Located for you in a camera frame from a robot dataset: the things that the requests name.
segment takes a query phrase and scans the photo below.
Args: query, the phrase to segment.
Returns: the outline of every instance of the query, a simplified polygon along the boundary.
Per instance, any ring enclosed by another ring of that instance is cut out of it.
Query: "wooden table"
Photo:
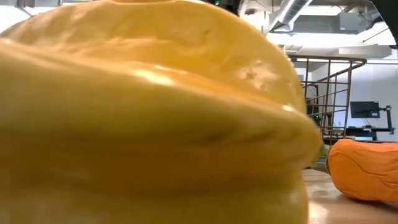
[[[310,200],[309,224],[398,224],[398,205],[345,197],[323,172],[305,170]]]

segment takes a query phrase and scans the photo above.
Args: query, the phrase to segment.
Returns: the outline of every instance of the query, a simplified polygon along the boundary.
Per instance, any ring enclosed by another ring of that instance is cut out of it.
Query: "ventilation duct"
[[[291,26],[299,17],[300,11],[311,2],[312,0],[283,0],[276,18],[271,24],[270,31],[283,27],[285,27],[284,31],[291,31]]]

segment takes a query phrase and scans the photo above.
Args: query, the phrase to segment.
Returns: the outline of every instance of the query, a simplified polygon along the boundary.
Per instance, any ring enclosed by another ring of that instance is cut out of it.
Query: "yellow inflatable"
[[[320,147],[287,57],[200,1],[0,34],[0,223],[304,224]]]

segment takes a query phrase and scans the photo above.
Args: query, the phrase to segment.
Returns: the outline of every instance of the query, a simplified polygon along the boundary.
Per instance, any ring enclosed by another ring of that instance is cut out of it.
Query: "orange cushion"
[[[339,140],[330,149],[329,169],[349,197],[398,203],[398,143]]]

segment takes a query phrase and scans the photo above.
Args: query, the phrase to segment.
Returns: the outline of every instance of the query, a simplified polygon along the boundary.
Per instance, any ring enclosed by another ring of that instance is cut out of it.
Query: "computer monitor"
[[[363,101],[350,102],[352,118],[380,118],[379,102]]]

